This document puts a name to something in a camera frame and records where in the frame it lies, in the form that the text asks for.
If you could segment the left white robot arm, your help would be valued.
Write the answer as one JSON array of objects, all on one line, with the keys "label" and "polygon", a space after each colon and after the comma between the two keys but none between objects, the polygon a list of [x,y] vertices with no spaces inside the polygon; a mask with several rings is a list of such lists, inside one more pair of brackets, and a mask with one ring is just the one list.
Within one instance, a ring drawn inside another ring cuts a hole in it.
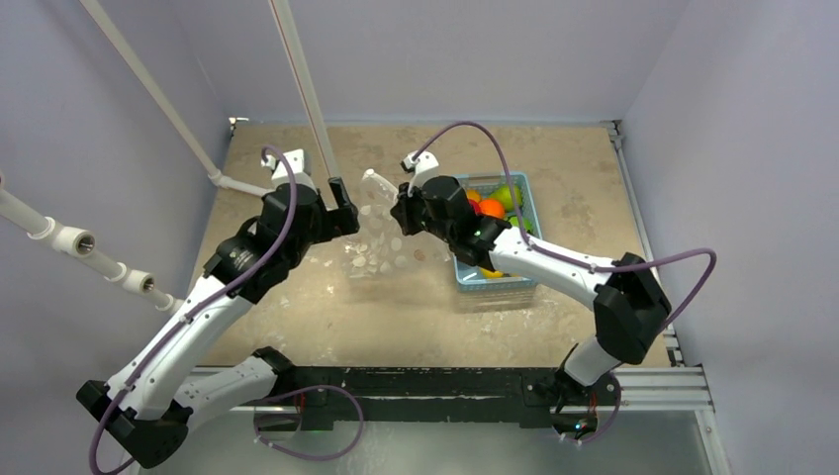
[{"label": "left white robot arm", "polygon": [[309,389],[296,381],[297,366],[272,347],[211,377],[186,379],[312,245],[358,232],[358,210],[343,181],[332,178],[328,186],[337,204],[332,210],[307,184],[284,183],[264,195],[260,215],[218,245],[186,302],[148,346],[109,380],[83,384],[76,398],[99,423],[88,450],[92,473],[102,471],[97,449],[105,432],[132,462],[153,468],[198,426],[240,404],[305,405]]}]

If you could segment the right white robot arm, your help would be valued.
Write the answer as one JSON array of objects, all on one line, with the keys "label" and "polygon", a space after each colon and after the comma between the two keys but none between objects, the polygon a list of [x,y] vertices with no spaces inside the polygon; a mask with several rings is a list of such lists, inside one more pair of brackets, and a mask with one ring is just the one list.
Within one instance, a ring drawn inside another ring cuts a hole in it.
[{"label": "right white robot arm", "polygon": [[467,265],[533,280],[593,312],[594,335],[570,351],[555,377],[567,402],[582,401],[617,366],[642,362],[672,311],[639,256],[574,254],[503,219],[479,215],[452,176],[431,178],[421,187],[401,184],[391,214],[407,236],[429,233]]}]

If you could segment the clear dotted zip bag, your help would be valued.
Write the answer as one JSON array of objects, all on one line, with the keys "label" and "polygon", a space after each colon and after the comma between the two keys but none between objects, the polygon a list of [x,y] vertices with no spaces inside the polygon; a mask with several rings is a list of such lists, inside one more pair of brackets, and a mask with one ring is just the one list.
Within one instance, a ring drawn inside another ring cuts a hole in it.
[{"label": "clear dotted zip bag", "polygon": [[360,229],[344,241],[341,262],[348,278],[386,278],[451,260],[447,247],[436,237],[402,233],[391,216],[398,194],[391,181],[368,168],[361,176],[359,190]]}]

